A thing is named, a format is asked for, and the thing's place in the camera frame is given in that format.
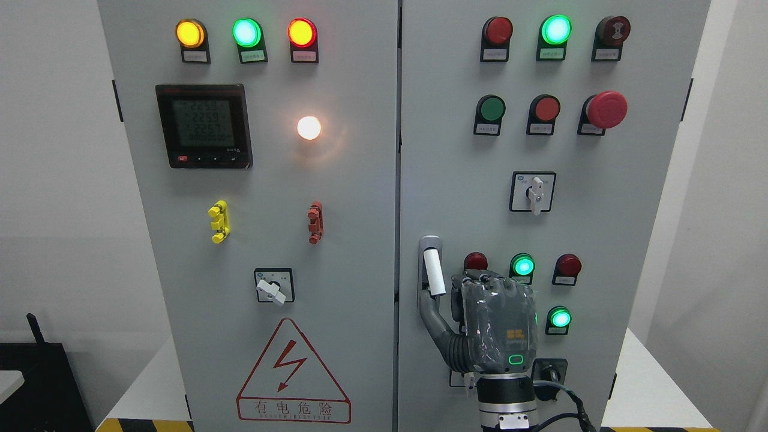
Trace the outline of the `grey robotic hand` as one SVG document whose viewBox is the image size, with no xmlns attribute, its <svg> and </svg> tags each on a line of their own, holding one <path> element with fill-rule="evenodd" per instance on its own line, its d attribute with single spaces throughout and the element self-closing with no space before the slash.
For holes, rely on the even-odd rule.
<svg viewBox="0 0 768 432">
<path fill-rule="evenodd" d="M 455 333 L 427 288 L 419 312 L 447 366 L 461 374 L 524 374 L 536 358 L 536 307 L 532 288 L 488 270 L 452 276 L 453 296 L 463 302 L 466 333 Z"/>
</svg>

